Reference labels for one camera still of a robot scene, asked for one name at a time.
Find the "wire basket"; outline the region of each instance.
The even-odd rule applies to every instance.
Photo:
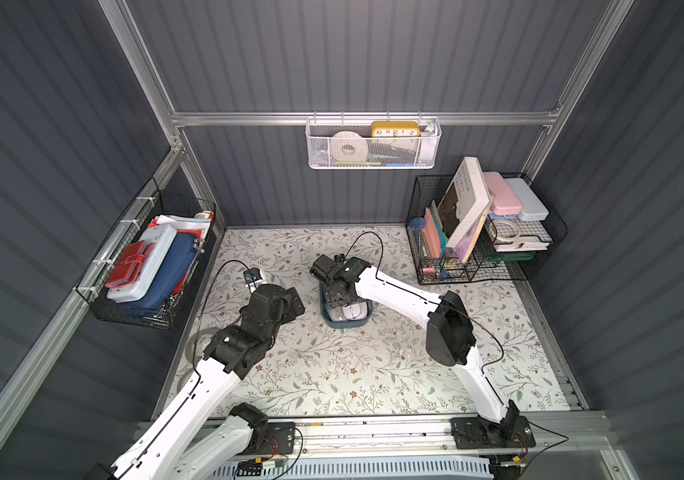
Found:
[[[371,138],[371,118],[308,118],[305,134],[309,166],[315,169],[433,168],[441,138],[438,119],[398,120],[417,122],[421,136]]]
[[[528,186],[531,180],[522,173],[503,173],[503,178],[522,178]],[[494,245],[513,244],[509,235],[513,229],[504,224],[495,224],[486,220],[476,250],[482,251],[483,262],[472,281],[482,280],[528,280],[537,274],[541,264],[552,255],[553,251],[563,242],[568,228],[557,211],[548,204],[547,200],[537,194],[539,200],[547,207],[549,213],[542,221],[515,221],[521,235],[533,236],[541,242],[548,243],[547,250],[533,250],[529,252],[497,252]]]
[[[523,178],[530,186],[530,180],[521,173],[504,173],[503,178]],[[409,234],[411,255],[414,259],[416,276],[420,285],[438,283],[472,283],[485,280],[528,280],[540,269],[541,264],[558,247],[568,233],[566,223],[548,202],[538,196],[549,210],[545,220],[541,222],[523,222],[526,235],[538,236],[540,240],[550,242],[547,250],[530,252],[522,256],[518,252],[499,253],[494,244],[511,243],[504,238],[495,225],[486,219],[478,243],[466,262],[450,254],[441,259],[428,258],[422,247],[422,236],[418,228],[411,226],[414,218],[423,216],[425,208],[434,201],[440,205],[445,191],[449,188],[453,175],[420,175],[414,181],[414,190],[409,205],[409,215],[405,219],[406,231]],[[438,216],[443,221],[443,212],[438,208]]]
[[[469,283],[483,262],[481,250],[473,250],[466,262],[446,254],[443,258],[430,258],[423,249],[419,228],[411,222],[425,214],[425,208],[434,201],[440,203],[453,175],[420,175],[414,180],[409,215],[405,218],[405,229],[409,234],[411,256],[414,259],[416,278],[420,285],[443,283]]]
[[[126,246],[135,243],[145,231],[150,222],[158,215],[177,215],[191,217],[202,210],[210,210],[216,215],[215,206],[206,200],[175,194],[166,190],[157,190],[132,222],[132,228],[121,238],[106,268],[102,270],[94,283],[94,288],[86,293],[79,291],[88,302],[91,312],[99,320],[106,322],[128,323],[131,325],[150,326],[153,328],[170,330],[177,318],[186,318],[192,312],[195,296],[204,282],[205,271],[214,242],[216,241],[213,228],[210,228],[201,248],[185,277],[181,293],[166,300],[159,310],[142,310],[129,308],[121,303],[107,298],[108,289],[105,283],[112,273],[112,265],[122,254]]]

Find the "table surface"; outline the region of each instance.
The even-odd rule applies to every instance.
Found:
[[[320,254],[345,253],[362,232],[375,231],[384,245],[382,271],[416,285],[409,243],[403,227],[295,228],[228,230],[213,272],[231,259],[260,267],[267,280],[294,286],[307,311],[281,326],[275,346],[213,415],[225,416],[233,406],[249,402],[269,416],[339,416],[474,412],[475,406],[454,373],[425,351],[425,332],[393,310],[376,304],[362,327],[329,328],[319,312],[319,288],[309,267]],[[379,240],[360,238],[351,255],[379,261]],[[169,398],[192,372],[193,338],[202,351],[212,332],[237,319],[249,291],[243,267],[229,264],[214,284],[211,297],[195,316],[186,355],[176,366]],[[468,313],[492,331],[505,348],[505,358],[486,369],[501,391],[523,411],[568,410],[547,356],[530,325],[511,281],[483,281],[422,286],[424,290],[457,292]],[[480,328],[475,337],[486,361],[499,357],[499,347]]]

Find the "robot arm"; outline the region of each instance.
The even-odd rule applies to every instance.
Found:
[[[489,441],[502,445],[511,438],[518,408],[483,372],[472,323],[459,295],[449,291],[440,296],[414,288],[355,256],[337,255],[332,260],[321,255],[309,272],[323,284],[329,308],[372,300],[425,329],[427,353],[452,367],[475,402]]]
[[[241,324],[214,336],[195,372],[161,416],[110,467],[95,466],[85,480],[205,478],[267,435],[267,417],[242,403],[224,423],[186,452],[213,409],[270,350],[281,325],[304,313],[296,289],[258,285],[241,309]]]

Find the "small blue bin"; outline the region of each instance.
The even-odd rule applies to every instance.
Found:
[[[320,283],[320,314],[323,315],[323,319],[326,321],[326,324],[330,326],[333,329],[351,329],[355,328],[357,326],[364,326],[366,323],[369,321],[371,318],[372,312],[374,312],[374,302],[371,300],[366,300],[366,308],[369,310],[369,314],[366,316],[365,319],[361,320],[347,320],[346,322],[333,322],[331,321],[331,317],[329,317],[329,313],[326,312],[326,303],[323,302],[323,298],[326,296],[326,289],[323,288],[323,284]]]

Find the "yellow alarm clock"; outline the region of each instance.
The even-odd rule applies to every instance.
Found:
[[[371,124],[371,136],[375,144],[392,148],[416,150],[418,137],[421,134],[419,124],[415,121],[375,121]]]

